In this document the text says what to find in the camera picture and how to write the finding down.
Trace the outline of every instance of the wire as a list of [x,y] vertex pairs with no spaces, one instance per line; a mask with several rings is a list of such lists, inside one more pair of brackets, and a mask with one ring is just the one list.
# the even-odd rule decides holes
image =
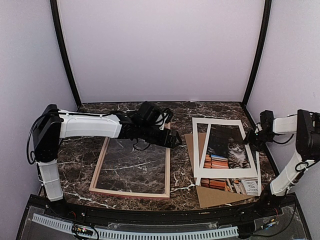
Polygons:
[[78,239],[78,240],[83,240],[83,239],[84,239],[82,236],[79,236],[76,231],[73,232],[73,233],[76,235],[76,237],[75,237],[75,235],[72,234],[72,236],[73,236],[75,239]]
[[244,209],[251,208],[251,207],[253,207],[255,204],[256,204],[256,202],[253,202],[253,203],[251,203],[249,206],[245,206],[245,207],[239,208],[238,210],[235,211],[234,216],[236,217],[236,216],[239,214],[240,211],[243,212]]
[[274,211],[275,211],[275,213],[276,213],[276,219],[278,218],[278,216],[279,216],[279,213],[278,213],[278,210],[276,209],[276,208],[274,208]]
[[293,221],[293,219],[294,219],[294,217],[295,217],[295,214],[296,214],[296,210],[297,210],[297,200],[296,200],[296,197],[295,197],[294,195],[290,195],[290,196],[294,198],[294,209],[293,209],[293,214],[292,214],[292,216],[291,216],[291,218],[290,218],[290,221],[289,221],[289,223],[287,224],[287,226],[285,226],[285,228],[283,228],[282,230],[278,231],[277,233],[274,233],[274,234],[271,234],[271,235],[254,234],[254,233],[258,232],[258,231],[263,230],[263,229],[261,229],[261,228],[258,228],[257,230],[252,231],[252,232],[250,232],[250,233],[241,233],[241,232],[239,232],[239,235],[241,235],[241,236],[253,236],[253,237],[271,238],[271,237],[274,237],[274,236],[276,236],[276,235],[284,232],[284,231],[290,226],[290,224],[292,223],[292,221]]
[[68,217],[65,217],[65,216],[61,216],[60,214],[56,213],[55,210],[52,209],[52,207],[50,206],[50,204],[48,204],[47,206],[48,206],[48,207],[50,208],[50,210],[51,210],[55,215],[57,215],[59,218],[64,219],[64,220],[69,220],[69,221],[71,221],[73,224],[76,223],[76,224],[79,224],[79,225],[82,225],[82,226],[86,226],[86,227],[89,227],[89,228],[93,229],[93,230],[95,231],[95,233],[96,233],[96,240],[99,240],[99,239],[100,239],[100,238],[99,238],[99,232],[95,229],[94,226],[91,226],[91,224],[86,224],[85,222],[81,222],[81,221],[74,220],[74,219],[71,219],[71,218],[68,218]]
[[74,211],[71,211],[70,213],[72,213],[74,215],[74,219],[77,219],[77,215]]
[[291,137],[287,140],[287,141],[284,141],[284,142],[278,142],[276,140],[273,140],[274,143],[276,144],[280,144],[280,145],[283,145],[283,144],[287,144],[288,142],[290,142],[290,140],[294,137],[294,134],[291,135]]
[[106,113],[106,114],[98,114],[98,113],[81,113],[81,112],[59,112],[59,115],[71,115],[71,116],[89,116],[89,117],[106,117],[110,116],[114,113],[117,113],[118,111],[114,111],[112,113]]

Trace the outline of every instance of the cardboard sheet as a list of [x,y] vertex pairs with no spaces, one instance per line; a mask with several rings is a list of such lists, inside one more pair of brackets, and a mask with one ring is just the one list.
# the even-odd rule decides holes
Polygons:
[[[185,141],[188,148],[188,153],[191,161],[192,170],[194,169],[194,141],[193,134],[185,134]],[[206,133],[198,134],[198,145],[199,145],[199,159],[205,146]],[[237,194],[233,192],[226,192],[217,189],[211,189],[203,186],[196,186],[196,192],[198,194],[200,208],[208,208],[223,204],[229,204],[238,202],[245,199],[251,199],[253,196]]]

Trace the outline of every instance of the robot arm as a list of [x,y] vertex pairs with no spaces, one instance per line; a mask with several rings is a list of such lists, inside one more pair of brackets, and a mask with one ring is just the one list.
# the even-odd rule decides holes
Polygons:
[[76,136],[143,139],[149,144],[175,148],[182,143],[178,132],[164,128],[172,117],[173,113],[168,108],[161,110],[148,102],[129,113],[111,111],[108,114],[69,112],[59,110],[54,104],[49,105],[30,131],[34,145],[30,156],[34,156],[37,163],[48,199],[51,202],[63,199],[57,167],[62,139]]
[[271,196],[285,196],[304,172],[320,160],[320,115],[298,110],[296,115],[274,119],[273,112],[266,110],[260,114],[256,130],[246,135],[245,142],[259,150],[265,142],[274,142],[276,135],[295,133],[296,144],[291,160],[261,195],[262,199],[268,195],[267,202],[270,202]]

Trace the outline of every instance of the white cable tray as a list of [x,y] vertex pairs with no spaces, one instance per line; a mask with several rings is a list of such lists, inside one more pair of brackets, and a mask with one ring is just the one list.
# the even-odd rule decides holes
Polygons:
[[[72,234],[71,229],[73,224],[70,221],[53,219],[51,217],[36,213],[33,214],[32,221],[60,232]],[[207,231],[193,231],[180,233],[127,232],[107,230],[98,227],[96,227],[95,229],[99,233],[100,240],[216,240],[237,237],[239,235],[237,226]],[[97,239],[97,234],[95,232],[92,236],[80,233],[79,236]]]

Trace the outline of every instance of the tabby cat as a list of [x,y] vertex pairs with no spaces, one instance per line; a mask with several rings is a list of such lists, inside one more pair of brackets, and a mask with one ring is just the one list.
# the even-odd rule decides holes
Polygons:
[[237,143],[233,138],[228,140],[228,166],[230,169],[249,169],[246,149],[243,144]]

